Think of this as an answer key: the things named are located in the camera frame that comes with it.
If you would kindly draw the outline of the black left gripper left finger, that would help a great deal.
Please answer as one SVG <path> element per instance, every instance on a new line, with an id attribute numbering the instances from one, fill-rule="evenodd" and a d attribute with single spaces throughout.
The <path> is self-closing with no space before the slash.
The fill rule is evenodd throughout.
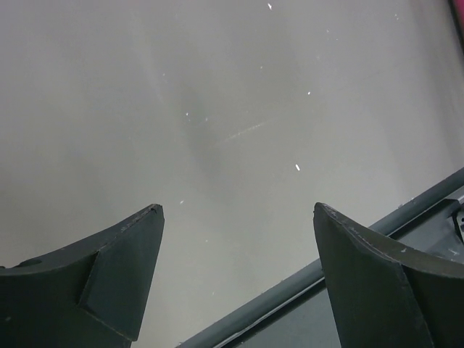
<path id="1" fill-rule="evenodd" d="M 130 347 L 162 242 L 162 206 L 1 269 L 3 347 Z"/>

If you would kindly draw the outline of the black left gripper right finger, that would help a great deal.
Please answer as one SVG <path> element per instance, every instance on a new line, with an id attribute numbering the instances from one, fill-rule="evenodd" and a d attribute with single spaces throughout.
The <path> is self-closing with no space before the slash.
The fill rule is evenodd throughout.
<path id="1" fill-rule="evenodd" d="M 318 202 L 313 225 L 342 347 L 462 347 L 463 264 Z"/>

